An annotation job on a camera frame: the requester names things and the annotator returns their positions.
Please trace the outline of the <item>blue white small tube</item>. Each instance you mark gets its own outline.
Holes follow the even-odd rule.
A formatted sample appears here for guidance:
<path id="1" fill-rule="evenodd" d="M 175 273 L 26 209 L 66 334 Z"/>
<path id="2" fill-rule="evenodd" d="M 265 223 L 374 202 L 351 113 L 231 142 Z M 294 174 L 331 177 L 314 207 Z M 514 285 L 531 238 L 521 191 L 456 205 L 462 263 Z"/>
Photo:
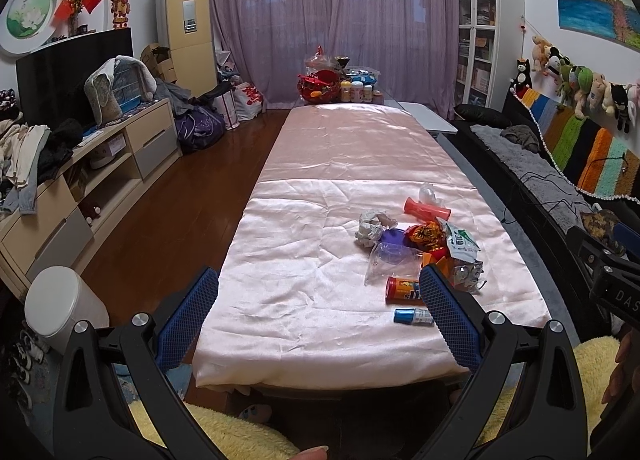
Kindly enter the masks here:
<path id="1" fill-rule="evenodd" d="M 434 324 L 434 318 L 424 307 L 396 308 L 394 323 L 407 326 L 431 326 Z"/>

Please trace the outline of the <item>silver blister pack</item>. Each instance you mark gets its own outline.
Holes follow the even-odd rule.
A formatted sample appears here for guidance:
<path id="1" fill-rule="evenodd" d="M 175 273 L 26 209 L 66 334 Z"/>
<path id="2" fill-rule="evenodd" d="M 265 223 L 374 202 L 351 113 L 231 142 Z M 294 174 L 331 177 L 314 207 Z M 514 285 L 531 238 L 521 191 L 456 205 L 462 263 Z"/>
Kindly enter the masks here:
<path id="1" fill-rule="evenodd" d="M 469 263 L 454 260 L 449 273 L 449 282 L 456 290 L 475 294 L 480 292 L 486 284 L 485 280 L 480 279 L 483 272 L 484 264 L 481 261 Z"/>

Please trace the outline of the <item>orange candy tube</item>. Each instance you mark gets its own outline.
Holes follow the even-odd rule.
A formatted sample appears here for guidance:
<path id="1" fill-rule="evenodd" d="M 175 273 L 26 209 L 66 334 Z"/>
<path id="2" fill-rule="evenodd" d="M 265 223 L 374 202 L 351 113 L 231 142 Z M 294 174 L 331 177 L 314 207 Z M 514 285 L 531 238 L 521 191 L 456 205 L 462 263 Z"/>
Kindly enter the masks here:
<path id="1" fill-rule="evenodd" d="M 389 276 L 385 285 L 387 304 L 421 305 L 420 284 L 416 280 Z"/>

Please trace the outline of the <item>red round ornament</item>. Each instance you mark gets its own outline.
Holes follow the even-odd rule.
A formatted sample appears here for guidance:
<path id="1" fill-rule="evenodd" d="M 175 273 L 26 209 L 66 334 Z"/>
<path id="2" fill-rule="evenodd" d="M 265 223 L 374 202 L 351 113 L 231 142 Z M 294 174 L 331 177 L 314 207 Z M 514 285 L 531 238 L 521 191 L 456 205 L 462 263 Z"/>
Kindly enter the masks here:
<path id="1" fill-rule="evenodd" d="M 424 251 L 422 253 L 422 266 L 437 264 L 443 258 L 448 258 L 448 256 L 449 251 L 446 246 L 440 246 L 439 248 Z"/>

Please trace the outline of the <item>green white medicine packet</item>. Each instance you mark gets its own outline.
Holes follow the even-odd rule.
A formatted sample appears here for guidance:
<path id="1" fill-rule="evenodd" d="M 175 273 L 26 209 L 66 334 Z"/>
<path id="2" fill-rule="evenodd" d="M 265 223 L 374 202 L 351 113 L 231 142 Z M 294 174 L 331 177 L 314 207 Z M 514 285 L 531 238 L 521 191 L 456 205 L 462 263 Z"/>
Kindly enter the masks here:
<path id="1" fill-rule="evenodd" d="M 440 229 L 445 234 L 449 255 L 463 263 L 475 263 L 480 253 L 480 246 L 471 235 L 462 228 L 454 226 L 449 220 L 437 219 Z"/>

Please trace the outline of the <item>red orange wrapper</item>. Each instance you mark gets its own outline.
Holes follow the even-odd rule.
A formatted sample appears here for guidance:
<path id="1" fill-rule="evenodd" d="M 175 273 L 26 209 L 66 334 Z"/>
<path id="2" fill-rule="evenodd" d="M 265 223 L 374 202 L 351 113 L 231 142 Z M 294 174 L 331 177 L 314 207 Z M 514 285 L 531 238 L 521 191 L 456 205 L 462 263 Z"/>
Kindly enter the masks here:
<path id="1" fill-rule="evenodd" d="M 437 220 L 430 220 L 406 229 L 404 243 L 422 252 L 432 252 L 446 246 L 446 235 Z"/>

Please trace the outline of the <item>clear zip plastic bag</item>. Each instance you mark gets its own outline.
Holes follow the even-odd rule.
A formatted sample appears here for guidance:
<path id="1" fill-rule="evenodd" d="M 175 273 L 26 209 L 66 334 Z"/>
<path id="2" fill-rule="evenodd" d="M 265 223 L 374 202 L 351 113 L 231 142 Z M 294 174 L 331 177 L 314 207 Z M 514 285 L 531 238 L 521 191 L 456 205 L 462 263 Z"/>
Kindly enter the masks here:
<path id="1" fill-rule="evenodd" d="M 400 244 L 378 242 L 369 255 L 363 284 L 382 287 L 388 277 L 417 280 L 422 268 L 423 253 Z"/>

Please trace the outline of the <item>purple plastic lid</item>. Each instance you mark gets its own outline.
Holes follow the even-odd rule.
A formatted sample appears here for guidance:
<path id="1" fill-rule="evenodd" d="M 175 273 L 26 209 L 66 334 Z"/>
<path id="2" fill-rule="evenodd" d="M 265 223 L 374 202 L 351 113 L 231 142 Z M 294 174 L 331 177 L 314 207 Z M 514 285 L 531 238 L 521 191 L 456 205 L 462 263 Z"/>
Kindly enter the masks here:
<path id="1" fill-rule="evenodd" d="M 378 243 L 387 249 L 402 248 L 405 245 L 405 232 L 400 228 L 387 228 Z"/>

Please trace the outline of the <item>red plastic cup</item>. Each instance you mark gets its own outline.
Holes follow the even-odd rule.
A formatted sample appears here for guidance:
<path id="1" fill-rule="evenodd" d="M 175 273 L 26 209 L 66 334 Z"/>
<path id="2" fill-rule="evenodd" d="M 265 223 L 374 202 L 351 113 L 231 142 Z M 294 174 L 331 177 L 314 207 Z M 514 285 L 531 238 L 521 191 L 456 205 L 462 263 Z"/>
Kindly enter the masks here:
<path id="1" fill-rule="evenodd" d="M 413 198 L 408 198 L 404 205 L 404 212 L 408 215 L 414 216 L 418 220 L 449 220 L 451 215 L 450 209 L 442 208 L 441 206 L 433 206 L 429 203 L 423 203 L 414 201 Z"/>

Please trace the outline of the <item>clear plastic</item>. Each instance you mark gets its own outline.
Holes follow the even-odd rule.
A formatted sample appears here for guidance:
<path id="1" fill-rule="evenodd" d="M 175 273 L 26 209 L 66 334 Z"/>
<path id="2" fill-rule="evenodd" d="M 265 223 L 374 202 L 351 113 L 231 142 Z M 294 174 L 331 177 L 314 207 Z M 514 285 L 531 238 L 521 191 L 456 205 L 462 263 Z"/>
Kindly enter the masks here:
<path id="1" fill-rule="evenodd" d="M 436 194 L 436 191 L 432 184 L 424 183 L 419 189 L 419 201 L 424 204 L 430 204 L 431 206 L 442 206 L 442 200 Z"/>

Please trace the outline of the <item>white paper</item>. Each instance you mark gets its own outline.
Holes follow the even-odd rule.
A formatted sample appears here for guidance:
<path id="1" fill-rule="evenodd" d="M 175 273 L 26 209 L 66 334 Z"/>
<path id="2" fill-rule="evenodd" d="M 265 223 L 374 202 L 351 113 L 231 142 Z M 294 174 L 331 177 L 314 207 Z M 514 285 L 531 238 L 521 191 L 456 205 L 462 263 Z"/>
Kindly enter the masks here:
<path id="1" fill-rule="evenodd" d="M 363 212 L 358 220 L 355 242 L 363 249 L 371 249 L 381 238 L 387 228 L 395 228 L 397 220 L 382 211 Z"/>

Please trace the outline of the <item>orange paper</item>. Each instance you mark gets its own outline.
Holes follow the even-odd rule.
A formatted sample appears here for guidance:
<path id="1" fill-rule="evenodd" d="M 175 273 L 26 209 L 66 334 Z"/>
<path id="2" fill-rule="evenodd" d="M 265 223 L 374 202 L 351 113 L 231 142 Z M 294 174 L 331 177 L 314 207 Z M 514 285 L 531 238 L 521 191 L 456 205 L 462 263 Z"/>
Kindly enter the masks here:
<path id="1" fill-rule="evenodd" d="M 441 258 L 439 261 L 423 261 L 421 266 L 426 267 L 428 265 L 435 266 L 447 280 L 451 281 L 451 271 L 454 268 L 454 261 L 451 258 Z"/>

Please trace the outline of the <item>white folding side table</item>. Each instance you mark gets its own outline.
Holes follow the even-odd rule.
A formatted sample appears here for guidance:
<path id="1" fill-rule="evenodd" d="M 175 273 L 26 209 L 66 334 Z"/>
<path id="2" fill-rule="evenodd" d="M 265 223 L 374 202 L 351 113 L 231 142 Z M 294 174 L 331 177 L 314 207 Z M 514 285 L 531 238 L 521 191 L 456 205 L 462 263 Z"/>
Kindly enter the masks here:
<path id="1" fill-rule="evenodd" d="M 398 102 L 398 105 L 432 135 L 454 135 L 458 132 L 451 123 L 426 105 L 417 102 Z"/>

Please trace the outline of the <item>pile of clothes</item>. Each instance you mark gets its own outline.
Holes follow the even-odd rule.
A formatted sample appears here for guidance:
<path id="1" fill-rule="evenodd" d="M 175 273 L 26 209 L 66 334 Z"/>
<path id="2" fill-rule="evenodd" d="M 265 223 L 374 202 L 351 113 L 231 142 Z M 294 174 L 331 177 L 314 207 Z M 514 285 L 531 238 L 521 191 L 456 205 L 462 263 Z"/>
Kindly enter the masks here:
<path id="1" fill-rule="evenodd" d="M 73 119 L 51 130 L 16 120 L 1 121 L 1 217 L 15 211 L 36 212 L 39 185 L 54 180 L 82 141 L 82 128 Z"/>

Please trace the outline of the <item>cardboard box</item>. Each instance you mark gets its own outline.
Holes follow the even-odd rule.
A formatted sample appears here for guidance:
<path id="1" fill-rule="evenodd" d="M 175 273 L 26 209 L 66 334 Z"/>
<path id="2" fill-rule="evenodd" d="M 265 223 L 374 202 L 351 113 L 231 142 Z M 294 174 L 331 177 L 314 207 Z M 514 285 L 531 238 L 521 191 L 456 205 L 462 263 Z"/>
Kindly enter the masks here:
<path id="1" fill-rule="evenodd" d="M 157 43 L 149 44 L 142 50 L 140 59 L 152 76 L 169 83 L 177 82 L 177 73 L 169 47 Z"/>

